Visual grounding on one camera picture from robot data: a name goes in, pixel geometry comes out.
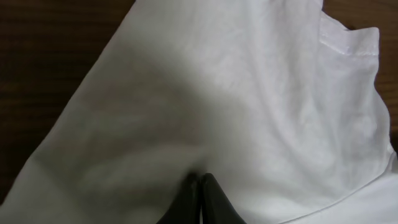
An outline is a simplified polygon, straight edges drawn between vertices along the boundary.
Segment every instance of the wood grain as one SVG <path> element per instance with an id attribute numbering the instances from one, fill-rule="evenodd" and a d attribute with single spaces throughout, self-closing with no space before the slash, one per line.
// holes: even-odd
<path id="1" fill-rule="evenodd" d="M 0 0 L 0 203 L 134 0 Z M 398 1 L 326 0 L 351 29 L 378 27 L 376 88 L 398 134 Z"/>

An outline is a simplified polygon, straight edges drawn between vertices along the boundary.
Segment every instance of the white t-shirt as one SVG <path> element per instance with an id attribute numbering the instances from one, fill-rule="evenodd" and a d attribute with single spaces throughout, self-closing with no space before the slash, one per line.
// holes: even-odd
<path id="1" fill-rule="evenodd" d="M 191 170 L 248 224 L 397 223 L 378 40 L 317 0 L 138 0 L 0 223 L 156 223 Z"/>

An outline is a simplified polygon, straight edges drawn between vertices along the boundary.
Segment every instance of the dark wooden table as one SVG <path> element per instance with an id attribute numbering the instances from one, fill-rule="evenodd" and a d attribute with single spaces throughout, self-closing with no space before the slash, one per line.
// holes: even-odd
<path id="1" fill-rule="evenodd" d="M 0 0 L 0 203 L 134 0 Z M 398 1 L 326 0 L 351 29 L 381 30 L 376 88 L 398 137 Z"/>

